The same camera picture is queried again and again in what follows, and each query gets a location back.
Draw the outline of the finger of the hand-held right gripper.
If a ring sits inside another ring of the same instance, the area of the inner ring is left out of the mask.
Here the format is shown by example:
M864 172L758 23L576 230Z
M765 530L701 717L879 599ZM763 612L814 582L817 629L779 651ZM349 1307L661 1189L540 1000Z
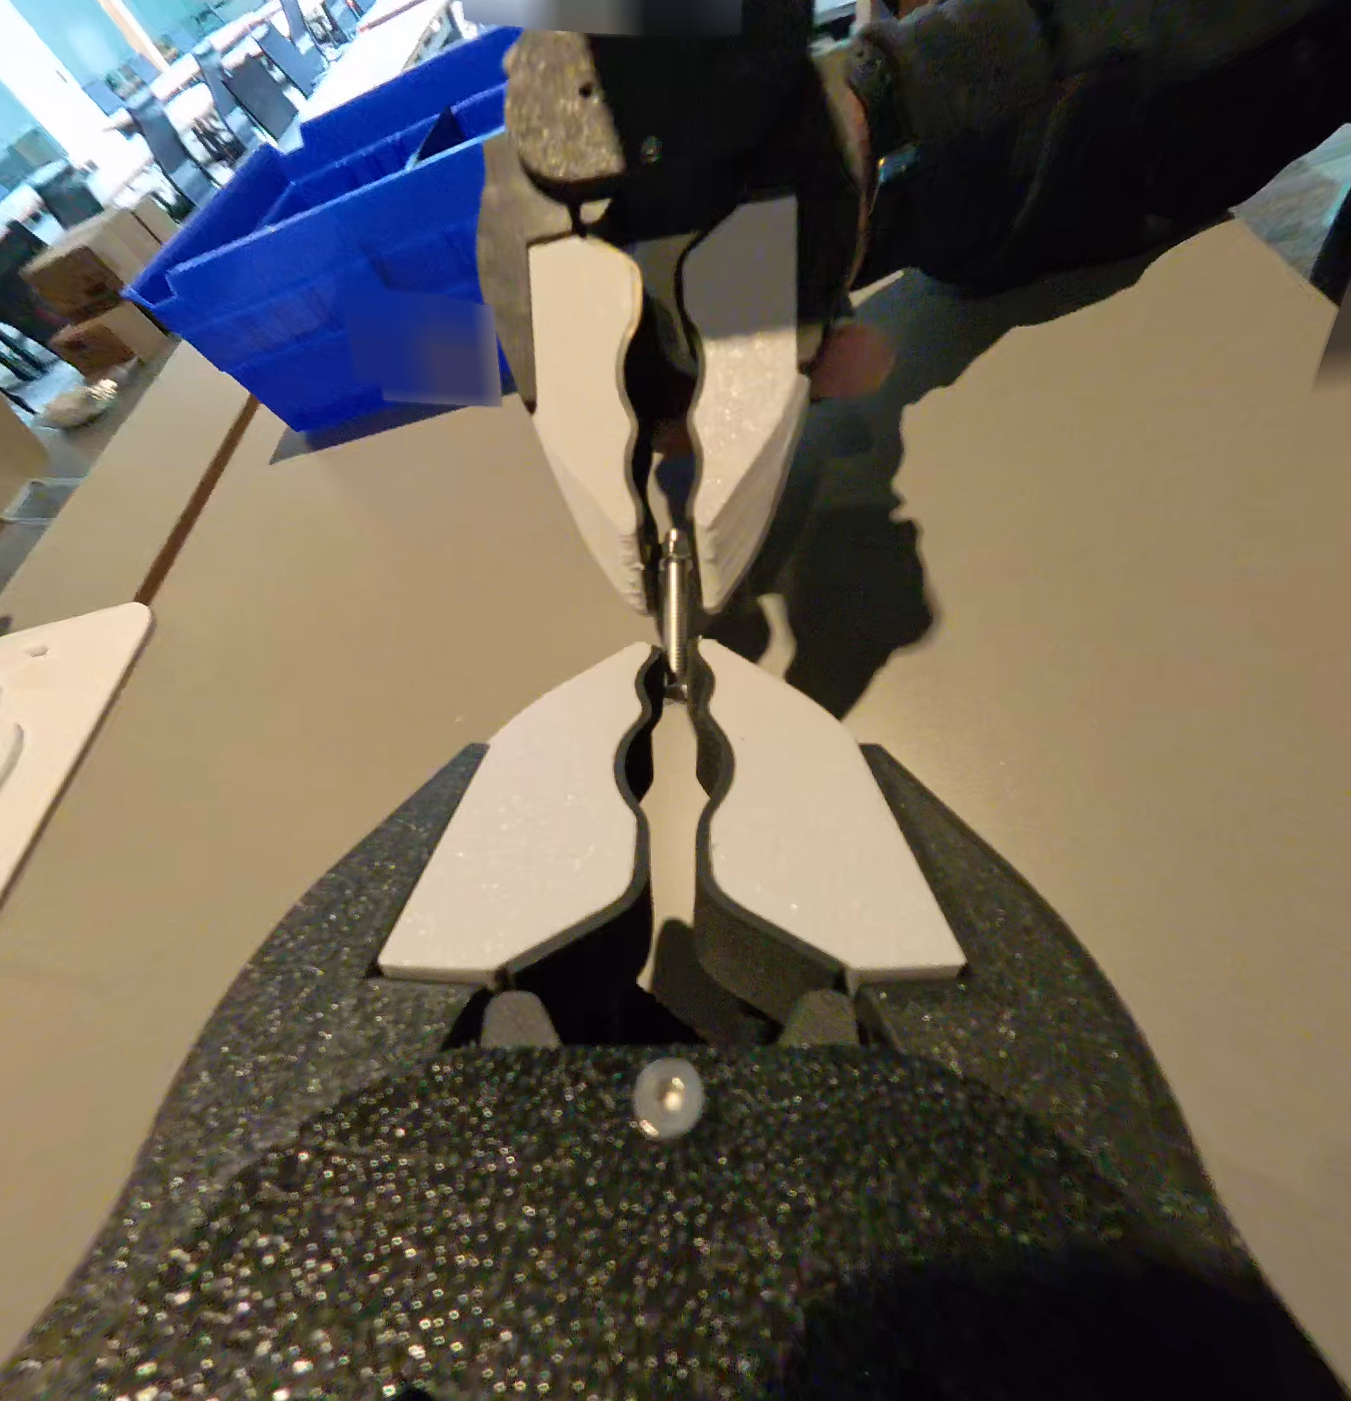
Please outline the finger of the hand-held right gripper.
M680 306L699 380L686 430L701 610L721 614L771 529L808 410L799 363L799 223L792 196L733 210L684 255Z
M638 419L625 358L645 306L634 260L594 235L528 249L535 410L531 421L584 547L638 614L648 614L645 509L632 480Z

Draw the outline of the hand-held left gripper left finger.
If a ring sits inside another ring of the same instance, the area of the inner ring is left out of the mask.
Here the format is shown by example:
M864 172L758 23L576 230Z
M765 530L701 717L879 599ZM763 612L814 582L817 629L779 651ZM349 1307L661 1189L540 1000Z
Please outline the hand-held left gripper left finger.
M493 735L381 946L384 981L531 995L563 1041L620 1035L652 952L659 689L659 650L634 642Z

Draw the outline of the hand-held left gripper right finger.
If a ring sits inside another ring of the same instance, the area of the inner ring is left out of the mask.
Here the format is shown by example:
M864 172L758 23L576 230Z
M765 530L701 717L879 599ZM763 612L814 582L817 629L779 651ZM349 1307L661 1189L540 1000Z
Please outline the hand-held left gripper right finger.
M701 971L776 1025L807 995L955 981L967 956L854 735L715 641L689 680Z

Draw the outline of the silver bolt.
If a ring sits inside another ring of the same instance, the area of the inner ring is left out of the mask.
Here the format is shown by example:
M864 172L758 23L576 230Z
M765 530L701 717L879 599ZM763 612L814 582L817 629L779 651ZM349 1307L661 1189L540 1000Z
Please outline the silver bolt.
M689 559L669 559L659 564L659 604L661 604L661 647L666 664L666 697L684 704L689 701L689 676L695 655L692 626L699 617L699 573L695 550Z

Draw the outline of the person's right forearm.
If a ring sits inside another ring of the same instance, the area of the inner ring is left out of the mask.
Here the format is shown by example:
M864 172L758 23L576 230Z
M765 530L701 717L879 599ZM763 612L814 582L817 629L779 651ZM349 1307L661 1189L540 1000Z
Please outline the person's right forearm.
M1118 262L1351 123L1351 2L928 2L851 42L864 275L969 291Z

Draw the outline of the person's right hand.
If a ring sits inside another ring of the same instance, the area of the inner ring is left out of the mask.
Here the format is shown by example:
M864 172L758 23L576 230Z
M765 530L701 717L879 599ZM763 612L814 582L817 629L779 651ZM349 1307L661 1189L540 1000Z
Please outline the person's right hand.
M877 390L891 368L891 349L873 325L855 322L851 306L851 285L861 274L868 255L873 210L877 191L877 160L873 153L873 132L865 104L854 88L855 57L849 45L840 45L817 57L817 79L826 92L826 113L837 151L837 234L854 220L851 234L841 237L841 271L837 300L816 360L810 361L814 399L854 399Z

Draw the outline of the blue plastic bin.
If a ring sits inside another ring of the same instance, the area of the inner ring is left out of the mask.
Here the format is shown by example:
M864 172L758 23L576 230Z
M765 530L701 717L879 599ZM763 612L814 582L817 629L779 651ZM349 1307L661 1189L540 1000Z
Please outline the blue plastic bin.
M267 147L127 285L127 300L294 430L384 404L356 367L351 322L401 297L481 302L482 140L494 83L387 132L381 114Z
M336 160L501 86L503 57L518 35L518 28L490 26L403 67L421 47L419 33L367 30L306 101L289 153Z

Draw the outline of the rows of long tables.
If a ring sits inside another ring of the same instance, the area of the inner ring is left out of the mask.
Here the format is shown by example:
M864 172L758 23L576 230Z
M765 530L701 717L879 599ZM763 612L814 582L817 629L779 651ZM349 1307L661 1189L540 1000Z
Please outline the rows of long tables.
M30 260L13 270L11 329L54 342L64 325L82 324L127 295L127 285L149 270L152 289L142 293L149 317L162 317L170 271L234 242L274 235L275 226L306 212L305 185L321 173L339 173L345 157L361 153L387 134L403 128L394 113L367 114L349 126L349 103L401 79L440 45L438 33L452 17L452 2L409 2L363 28L321 79L305 110L284 107L288 126L278 142L257 145L227 185L212 185L208 201L177 223L156 201L108 210L56 242L39 242L23 223L5 229L13 255Z

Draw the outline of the group of black chairs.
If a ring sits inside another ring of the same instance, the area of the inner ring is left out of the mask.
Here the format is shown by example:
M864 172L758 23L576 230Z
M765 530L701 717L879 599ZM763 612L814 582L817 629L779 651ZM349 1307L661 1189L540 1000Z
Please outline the group of black chairs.
M275 26L293 2L269 2L214 30L117 113L85 90L54 50L11 2L0 2L0 90L28 117L13 138L44 134L54 157L82 179L91 197L113 207L139 196L139 179L155 173L170 197L166 214L177 223L212 204L254 151L274 151L299 123L281 79L298 83L293 67L306 53ZM6 145L0 126L0 153Z

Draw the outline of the brown cardboard box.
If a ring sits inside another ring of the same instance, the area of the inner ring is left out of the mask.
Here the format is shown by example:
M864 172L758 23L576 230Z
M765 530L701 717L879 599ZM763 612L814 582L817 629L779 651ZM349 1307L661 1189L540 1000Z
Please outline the brown cardboard box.
M117 305L146 262L145 246L108 226L69 230L20 271L36 302L62 319L82 322Z
M119 302L82 324L64 325L50 349L82 379L108 375L126 361L149 361L170 335L146 311Z
M180 223L156 197L107 210L87 235L87 249L122 280L130 284L177 235Z

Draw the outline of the white base board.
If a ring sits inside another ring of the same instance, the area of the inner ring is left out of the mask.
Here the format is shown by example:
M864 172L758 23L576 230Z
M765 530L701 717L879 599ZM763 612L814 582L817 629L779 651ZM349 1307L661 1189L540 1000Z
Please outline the white base board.
M0 905L152 633L126 603L0 637L0 685L23 749L0 793Z

